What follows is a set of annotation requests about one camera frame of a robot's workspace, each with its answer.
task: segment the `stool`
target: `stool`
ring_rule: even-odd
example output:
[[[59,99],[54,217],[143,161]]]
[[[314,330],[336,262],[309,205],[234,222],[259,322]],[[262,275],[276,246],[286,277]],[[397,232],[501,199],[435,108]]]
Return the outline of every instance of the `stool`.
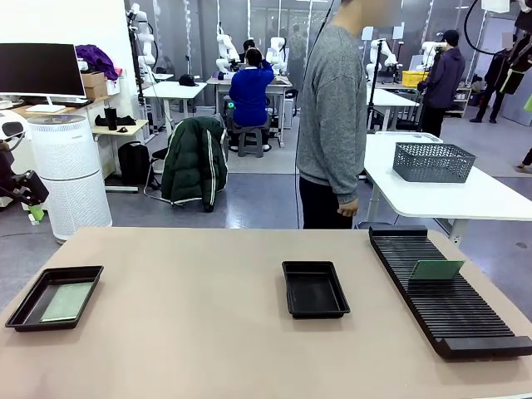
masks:
[[[262,126],[237,126],[233,124],[233,132],[239,134],[239,156],[246,156],[247,154],[255,154],[257,158],[264,156],[263,150],[263,132]],[[255,135],[257,144],[254,146],[254,150],[246,150],[246,134]]]

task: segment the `black cup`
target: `black cup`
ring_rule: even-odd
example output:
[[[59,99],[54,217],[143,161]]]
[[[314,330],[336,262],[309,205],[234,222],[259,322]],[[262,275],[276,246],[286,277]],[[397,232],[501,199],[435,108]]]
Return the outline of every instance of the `black cup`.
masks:
[[[107,127],[110,131],[115,131],[116,127],[116,108],[104,108],[106,113]]]

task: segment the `hand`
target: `hand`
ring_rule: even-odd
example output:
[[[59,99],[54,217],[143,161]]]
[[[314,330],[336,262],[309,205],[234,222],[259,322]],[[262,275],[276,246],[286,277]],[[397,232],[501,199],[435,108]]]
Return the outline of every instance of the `hand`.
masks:
[[[347,204],[340,204],[337,212],[346,218],[352,218],[358,212],[358,199]]]

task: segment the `purple bag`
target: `purple bag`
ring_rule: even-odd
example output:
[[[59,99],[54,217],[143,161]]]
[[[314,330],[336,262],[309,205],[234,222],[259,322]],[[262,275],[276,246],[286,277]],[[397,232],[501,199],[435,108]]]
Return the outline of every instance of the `purple bag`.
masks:
[[[76,54],[91,64],[98,72],[103,72],[110,81],[118,79],[113,61],[98,47],[92,44],[76,46]]]

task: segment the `green jacket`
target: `green jacket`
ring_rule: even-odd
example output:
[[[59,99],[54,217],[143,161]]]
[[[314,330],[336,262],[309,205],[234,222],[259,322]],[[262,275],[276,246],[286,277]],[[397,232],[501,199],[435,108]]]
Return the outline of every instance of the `green jacket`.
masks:
[[[201,116],[181,121],[168,139],[168,155],[161,194],[174,204],[202,200],[206,212],[227,183],[222,144],[225,128],[214,118]]]

